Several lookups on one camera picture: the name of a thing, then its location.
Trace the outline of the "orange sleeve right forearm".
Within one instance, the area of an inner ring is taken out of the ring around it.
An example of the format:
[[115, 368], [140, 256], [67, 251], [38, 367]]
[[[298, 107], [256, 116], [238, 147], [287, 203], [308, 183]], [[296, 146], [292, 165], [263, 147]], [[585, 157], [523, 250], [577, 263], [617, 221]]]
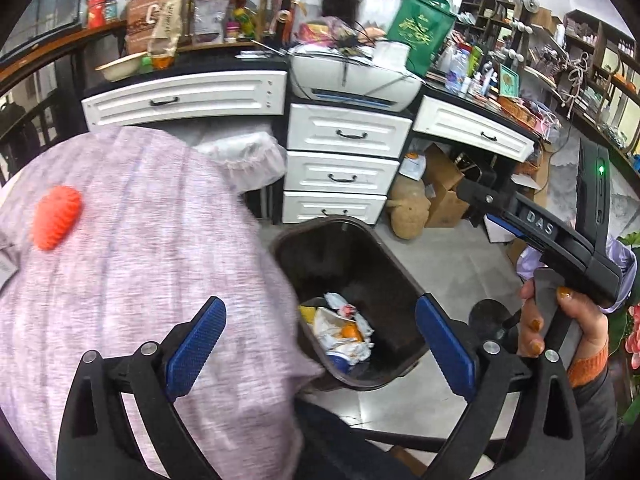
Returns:
[[578, 408], [585, 449], [585, 478], [609, 479], [627, 430], [617, 417], [608, 374], [608, 345], [589, 358], [576, 359], [567, 372]]

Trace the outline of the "right hand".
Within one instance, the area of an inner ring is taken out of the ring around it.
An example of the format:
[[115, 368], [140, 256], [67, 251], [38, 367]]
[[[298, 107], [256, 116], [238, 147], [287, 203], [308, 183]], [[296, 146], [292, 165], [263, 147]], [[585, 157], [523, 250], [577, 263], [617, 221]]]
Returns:
[[[518, 329], [518, 353], [536, 358], [544, 352], [544, 327], [535, 300], [535, 285], [532, 280], [525, 282], [520, 290], [523, 300], [520, 328]], [[556, 301], [563, 312], [574, 320], [582, 330], [582, 340], [576, 349], [574, 360], [594, 358], [608, 345], [608, 318], [584, 294], [566, 286], [556, 290]]]

